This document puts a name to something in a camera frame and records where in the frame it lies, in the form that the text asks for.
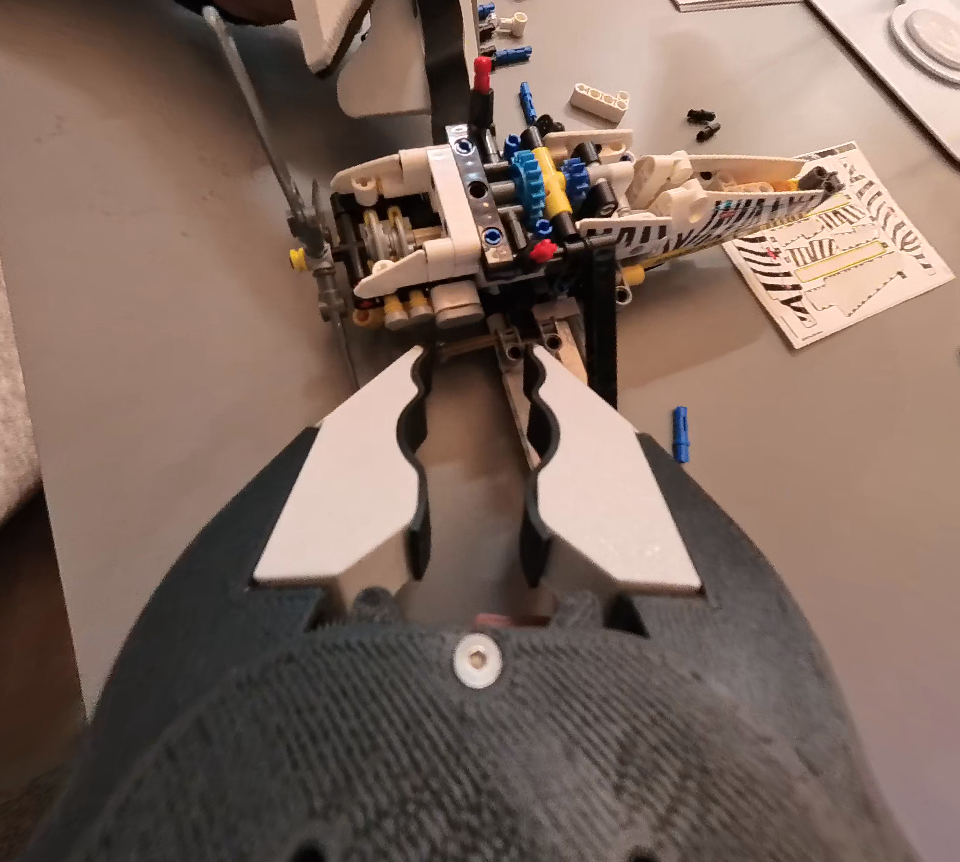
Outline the zebra striped sticker sheet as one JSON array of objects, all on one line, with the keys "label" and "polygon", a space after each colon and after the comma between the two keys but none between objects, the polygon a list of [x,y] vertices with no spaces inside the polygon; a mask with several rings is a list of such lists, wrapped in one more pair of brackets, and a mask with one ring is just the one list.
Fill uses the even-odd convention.
[{"label": "zebra striped sticker sheet", "polygon": [[843,189],[796,221],[724,245],[793,349],[954,280],[855,141],[804,159],[836,173]]}]

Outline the zebra striped lego plane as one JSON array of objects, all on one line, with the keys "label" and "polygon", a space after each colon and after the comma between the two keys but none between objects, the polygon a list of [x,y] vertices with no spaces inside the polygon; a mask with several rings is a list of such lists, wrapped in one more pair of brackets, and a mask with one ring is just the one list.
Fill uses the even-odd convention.
[{"label": "zebra striped lego plane", "polygon": [[844,184],[806,160],[637,155],[632,132],[537,115],[446,127],[435,144],[341,171],[325,224],[357,328],[416,326],[446,355],[493,348],[522,438],[526,352],[540,344],[618,408],[618,309],[650,269],[793,222]]}]

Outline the pile of small lego pieces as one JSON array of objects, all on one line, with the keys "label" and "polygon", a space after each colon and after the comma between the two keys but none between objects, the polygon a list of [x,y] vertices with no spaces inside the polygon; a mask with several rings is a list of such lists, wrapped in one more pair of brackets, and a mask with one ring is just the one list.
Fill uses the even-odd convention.
[{"label": "pile of small lego pieces", "polygon": [[504,67],[525,64],[533,48],[522,44],[528,17],[522,12],[498,16],[494,3],[481,3],[476,12],[477,46],[468,57],[469,97],[467,124],[489,129],[495,121],[493,73]]}]

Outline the grey lego propeller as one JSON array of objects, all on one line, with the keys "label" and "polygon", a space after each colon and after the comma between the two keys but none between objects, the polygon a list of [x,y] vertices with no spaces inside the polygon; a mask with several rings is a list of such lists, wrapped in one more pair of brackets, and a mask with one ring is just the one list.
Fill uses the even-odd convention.
[{"label": "grey lego propeller", "polygon": [[261,147],[287,203],[287,224],[299,248],[291,256],[291,264],[298,271],[306,271],[317,283],[318,308],[322,319],[334,329],[345,360],[347,375],[354,392],[361,383],[347,334],[346,317],[350,310],[338,280],[337,263],[333,254],[331,231],[326,225],[320,205],[318,183],[313,184],[311,202],[306,202],[294,180],[288,161],[284,158],[264,111],[254,82],[242,60],[231,30],[219,10],[204,6],[202,17],[214,32],[226,64],[241,91],[249,117],[258,135]]}]

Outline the white lego liftarm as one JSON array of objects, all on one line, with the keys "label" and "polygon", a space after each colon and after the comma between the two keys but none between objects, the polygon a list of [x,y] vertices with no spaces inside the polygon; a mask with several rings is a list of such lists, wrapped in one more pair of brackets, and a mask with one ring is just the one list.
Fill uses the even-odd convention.
[{"label": "white lego liftarm", "polygon": [[611,93],[579,82],[571,90],[569,104],[579,112],[619,125],[629,111],[630,100],[626,90]]}]

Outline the grey hooded sweatshirt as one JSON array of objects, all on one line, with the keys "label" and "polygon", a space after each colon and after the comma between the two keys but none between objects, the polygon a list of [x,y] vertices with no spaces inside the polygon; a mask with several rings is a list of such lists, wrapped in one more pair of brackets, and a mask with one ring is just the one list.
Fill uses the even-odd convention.
[{"label": "grey hooded sweatshirt", "polygon": [[42,484],[5,276],[1,275],[1,526]]}]

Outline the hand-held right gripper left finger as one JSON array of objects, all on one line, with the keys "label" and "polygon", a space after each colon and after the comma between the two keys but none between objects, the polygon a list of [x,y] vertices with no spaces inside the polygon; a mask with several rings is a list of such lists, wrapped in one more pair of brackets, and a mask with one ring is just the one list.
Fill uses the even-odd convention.
[{"label": "hand-held right gripper left finger", "polygon": [[253,580],[398,591],[431,557],[426,398],[433,355],[415,345],[318,424]]}]

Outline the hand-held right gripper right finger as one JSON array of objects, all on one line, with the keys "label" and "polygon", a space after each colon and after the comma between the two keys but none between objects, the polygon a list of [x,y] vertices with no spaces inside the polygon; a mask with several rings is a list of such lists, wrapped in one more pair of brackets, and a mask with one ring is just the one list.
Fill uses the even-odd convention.
[{"label": "hand-held right gripper right finger", "polygon": [[545,346],[524,358],[536,456],[520,533],[526,582],[554,594],[697,594],[703,583],[640,433]]}]

